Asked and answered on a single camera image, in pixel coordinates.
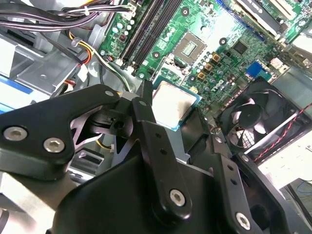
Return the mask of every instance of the chip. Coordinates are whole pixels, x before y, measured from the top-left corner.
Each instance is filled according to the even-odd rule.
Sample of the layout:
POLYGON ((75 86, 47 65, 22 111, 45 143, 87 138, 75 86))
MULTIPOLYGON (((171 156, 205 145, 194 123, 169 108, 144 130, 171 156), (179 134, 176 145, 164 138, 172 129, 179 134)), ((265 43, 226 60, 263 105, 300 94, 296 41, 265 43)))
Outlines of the chip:
POLYGON ((213 52, 213 60, 214 61, 219 62, 220 58, 221 57, 217 53, 213 52))
POLYGON ((174 50, 174 55, 187 64, 193 63, 206 45, 191 33, 186 33, 174 50))
POLYGON ((153 86, 155 91, 152 109, 157 123, 176 131, 179 122, 188 116, 201 97, 161 77, 156 79, 153 86))
POLYGON ((244 54, 245 51, 248 49, 246 45, 244 45, 241 41, 238 41, 234 46, 233 49, 238 52, 240 55, 244 54))
POLYGON ((207 63, 206 66, 205 66, 205 69, 207 71, 211 71, 213 69, 213 66, 210 63, 207 63))
POLYGON ((200 78, 200 79, 204 79, 205 78, 205 74, 200 72, 197 77, 200 78))

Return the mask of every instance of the fan grille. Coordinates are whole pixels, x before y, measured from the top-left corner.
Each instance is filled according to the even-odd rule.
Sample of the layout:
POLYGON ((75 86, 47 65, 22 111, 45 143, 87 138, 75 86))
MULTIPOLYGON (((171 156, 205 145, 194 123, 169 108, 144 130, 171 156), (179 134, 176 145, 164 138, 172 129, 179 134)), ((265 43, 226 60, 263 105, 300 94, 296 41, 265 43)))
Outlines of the fan grille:
POLYGON ((238 139, 243 134, 243 147, 245 149, 250 148, 254 145, 254 135, 248 131, 238 131, 236 132, 238 139))

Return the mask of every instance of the capacitor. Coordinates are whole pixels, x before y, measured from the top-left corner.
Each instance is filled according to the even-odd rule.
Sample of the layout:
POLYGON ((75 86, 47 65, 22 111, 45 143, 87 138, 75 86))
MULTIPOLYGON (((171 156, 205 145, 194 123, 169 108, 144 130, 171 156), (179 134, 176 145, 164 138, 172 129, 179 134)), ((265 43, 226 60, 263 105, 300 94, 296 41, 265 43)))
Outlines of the capacitor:
POLYGON ((117 33, 117 32, 118 32, 118 29, 114 27, 114 28, 112 28, 112 32, 113 32, 113 33, 117 33))
POLYGON ((122 28, 123 28, 122 23, 117 23, 117 28, 118 28, 118 29, 122 29, 122 28))

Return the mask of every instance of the black bracket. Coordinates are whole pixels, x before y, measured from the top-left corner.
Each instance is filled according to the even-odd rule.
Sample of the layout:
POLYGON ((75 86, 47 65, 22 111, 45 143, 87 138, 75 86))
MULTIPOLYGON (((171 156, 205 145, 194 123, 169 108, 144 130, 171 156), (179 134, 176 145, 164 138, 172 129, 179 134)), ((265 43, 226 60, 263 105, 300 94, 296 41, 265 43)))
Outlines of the black bracket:
POLYGON ((289 206, 270 181, 261 173, 250 157, 239 153, 234 157, 234 160, 242 173, 253 181, 253 184, 257 184, 261 187, 265 194, 269 196, 269 199, 276 205, 278 212, 275 212, 271 218, 270 229, 272 234, 311 233, 308 226, 289 206))
POLYGON ((75 148, 90 139, 81 139, 87 118, 101 108, 114 108, 118 101, 116 91, 95 85, 0 115, 0 170, 40 180, 61 178, 75 148), (9 140, 4 133, 10 127, 22 128, 26 138, 9 140), (44 142, 52 137, 64 144, 61 152, 44 148, 44 142))
POLYGON ((263 231, 254 222, 237 165, 218 152, 223 147, 217 136, 209 137, 211 155, 209 163, 212 167, 215 181, 215 195, 219 199, 216 210, 220 220, 220 229, 230 228, 234 233, 262 234, 263 231))

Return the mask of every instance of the pci slot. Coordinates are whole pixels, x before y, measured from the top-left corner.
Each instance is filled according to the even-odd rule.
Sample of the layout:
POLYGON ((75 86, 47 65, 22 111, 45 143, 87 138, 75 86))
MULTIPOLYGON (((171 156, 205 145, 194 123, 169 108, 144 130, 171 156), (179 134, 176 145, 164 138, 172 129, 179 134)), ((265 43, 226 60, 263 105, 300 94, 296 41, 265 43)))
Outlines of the pci slot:
POLYGON ((158 18, 157 23, 153 26, 149 36, 145 39, 142 46, 138 49, 138 53, 134 58, 134 67, 137 69, 148 56, 152 47, 157 42, 160 34, 171 20, 172 16, 176 13, 176 10, 180 6, 182 0, 172 0, 166 4, 164 10, 158 18))
POLYGON ((145 12, 143 19, 140 22, 140 26, 137 28, 135 34, 132 36, 130 42, 126 48, 122 51, 120 58, 124 63, 127 63, 132 56, 133 52, 137 48, 137 45, 146 33, 147 28, 151 25, 155 15, 163 5, 164 0, 154 0, 145 12))
POLYGON ((277 36, 281 25, 256 0, 236 0, 267 31, 277 36))
POLYGON ((272 3, 287 19, 292 20, 296 17, 293 7, 290 6, 285 0, 269 0, 269 2, 272 3))

